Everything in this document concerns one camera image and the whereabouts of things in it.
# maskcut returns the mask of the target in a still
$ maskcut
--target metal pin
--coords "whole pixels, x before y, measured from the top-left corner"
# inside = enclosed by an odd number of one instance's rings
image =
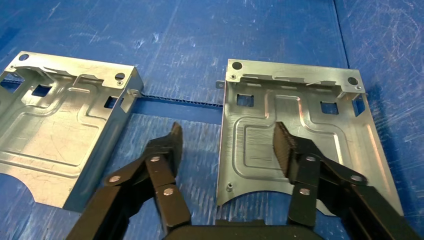
[[[154,157],[152,157],[151,159],[150,159],[150,162],[157,162],[157,161],[159,161],[161,158],[160,157],[158,157],[158,156],[154,156]]]
[[[165,196],[172,195],[173,193],[174,193],[174,190],[172,188],[167,188],[163,191],[163,195]]]
[[[109,179],[109,182],[114,183],[116,181],[119,181],[121,179],[121,176],[113,176]]]
[[[351,178],[352,180],[355,180],[355,181],[358,181],[358,182],[362,181],[362,177],[357,176],[357,175],[352,175],[350,178]]]
[[[306,160],[311,161],[311,162],[315,162],[316,159],[313,156],[307,156]]]
[[[303,194],[303,195],[309,195],[311,193],[311,191],[307,188],[301,188],[299,190],[299,193]]]

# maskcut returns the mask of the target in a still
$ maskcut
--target sheet metal tray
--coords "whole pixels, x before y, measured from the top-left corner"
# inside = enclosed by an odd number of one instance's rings
[[[403,215],[358,70],[229,59],[217,87],[225,88],[218,205],[254,191],[291,194],[272,146],[282,121],[327,158],[365,175]],[[317,208],[331,215],[321,201]]]
[[[0,173],[38,203],[82,211],[141,97],[137,69],[22,51],[5,78],[23,82],[0,87]]]

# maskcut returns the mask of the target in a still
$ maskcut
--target scratch mark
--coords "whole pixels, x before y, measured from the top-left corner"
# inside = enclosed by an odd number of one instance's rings
[[[20,12],[22,12],[24,9],[21,8],[19,10],[17,10],[14,14],[10,15],[6,20],[4,20],[1,24],[5,24],[7,23],[10,19],[12,19],[13,17],[15,17],[16,15],[18,15]]]
[[[414,5],[408,1],[402,0],[405,4],[407,4],[412,10],[414,10]]]
[[[16,46],[12,47],[12,49],[0,60],[0,63],[3,62],[13,51],[15,51],[16,48]]]
[[[135,46],[134,46],[134,49],[139,49],[144,43],[145,43],[146,41],[145,41],[145,39],[144,38],[142,38],[141,40],[137,40],[136,42],[135,42]]]
[[[89,44],[91,44],[91,43],[92,43],[92,41],[95,39],[96,35],[97,35],[97,31],[95,32],[95,34],[94,34],[94,35],[93,35],[93,37],[91,38],[91,40],[90,40]]]
[[[103,31],[101,31],[101,32],[106,31],[106,29],[108,29],[108,28],[109,28],[109,23],[108,23],[108,24],[106,24],[106,26],[103,28]]]
[[[179,1],[175,4],[175,8],[174,8],[174,10],[173,10],[173,12],[172,12],[172,14],[171,14],[171,16],[170,16],[170,18],[169,18],[168,25],[166,26],[166,29],[165,29],[165,31],[163,32],[163,39],[164,39],[164,38],[166,38],[166,36],[167,36],[167,34],[168,34],[168,32],[169,32],[169,30],[170,30],[170,28],[171,28],[171,25],[172,25],[172,23],[174,22],[174,19],[175,19],[175,16],[176,16],[176,14],[177,14],[178,8],[180,7],[180,4],[181,4],[181,0],[179,0]],[[160,43],[159,47],[157,48],[157,51],[156,51],[156,53],[155,53],[155,55],[154,55],[154,57],[153,57],[152,61],[150,62],[150,65],[148,66],[148,68],[147,68],[147,70],[146,70],[146,73],[145,73],[145,75],[146,75],[146,76],[148,76],[148,75],[150,74],[150,72],[152,71],[152,69],[153,69],[153,67],[154,67],[154,65],[155,65],[155,63],[156,63],[156,59],[158,58],[158,55],[159,55],[159,53],[161,52],[162,45],[163,45],[163,43],[164,43],[164,42],[165,42],[165,41],[161,41],[161,43]]]
[[[251,2],[250,2],[250,5],[252,6],[252,8],[253,8],[253,9],[255,9],[255,10],[256,10],[256,6],[255,6],[255,4],[253,3],[253,1],[251,1]]]
[[[111,38],[111,36],[98,36],[97,35],[97,31],[95,32],[95,34],[90,34],[90,33],[86,33],[86,32],[79,32],[79,33],[74,33],[69,35],[70,38],[73,38],[75,36],[78,37],[90,37],[90,43],[97,43],[103,40],[108,40]]]
[[[152,43],[157,43],[159,40],[159,33],[153,33],[153,39],[152,39]]]
[[[419,76],[424,76],[424,74],[420,73],[416,68],[415,65],[411,62],[411,60],[407,57],[405,57],[405,59],[410,63],[412,69],[416,72],[416,74],[418,74]]]
[[[118,46],[120,46],[122,49],[124,49],[125,51],[127,50],[127,47],[124,45],[124,44],[122,44],[122,43],[120,43],[120,42],[118,42],[118,41],[111,41],[110,42],[111,44],[114,44],[114,45],[118,45]]]
[[[415,140],[415,139],[421,138],[421,137],[423,137],[423,136],[424,136],[424,134],[411,134],[411,135],[408,135],[408,136],[406,136],[405,138],[403,138],[403,141],[404,141],[405,143],[407,143],[407,142],[410,142],[410,141],[412,141],[412,140]]]
[[[50,9],[50,14],[47,17],[47,20],[49,20],[50,17],[55,13],[56,9],[59,7],[60,4],[61,4],[61,2],[59,2],[55,7],[53,7],[52,9]]]
[[[217,63],[218,63],[218,58],[217,57],[214,57],[211,66],[217,65]]]
[[[60,155],[60,157],[63,159],[63,161],[64,161],[65,163],[67,163],[67,161],[66,161],[66,159],[64,158],[64,156],[62,156],[61,151],[59,151],[58,146],[56,146],[55,141],[53,140],[53,136],[50,136],[50,139],[51,139],[51,143],[52,143],[52,144],[53,144],[53,146],[54,146],[54,149],[56,149],[57,153]]]

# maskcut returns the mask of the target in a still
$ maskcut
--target rectangular cutout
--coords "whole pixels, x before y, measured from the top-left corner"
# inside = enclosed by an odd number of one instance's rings
[[[49,93],[51,88],[51,86],[38,85],[32,92],[32,95],[43,98]]]
[[[13,94],[23,82],[24,81],[18,75],[9,73],[2,81],[0,81],[0,86],[6,89],[9,93]]]
[[[131,97],[128,93],[126,93],[125,97],[120,101],[120,108],[128,113],[134,101],[134,97]]]
[[[321,111],[324,114],[338,115],[339,109],[335,102],[321,102]]]
[[[355,117],[359,116],[363,111],[365,111],[365,103],[362,98],[362,94],[359,94],[355,99],[352,100],[353,111],[355,112]]]
[[[246,83],[249,87],[262,87],[261,84],[258,83]]]
[[[107,109],[113,109],[117,100],[118,100],[117,97],[109,96],[106,102],[104,103],[104,107]]]
[[[254,106],[253,95],[237,94],[237,105],[244,106],[244,107],[253,107]]]

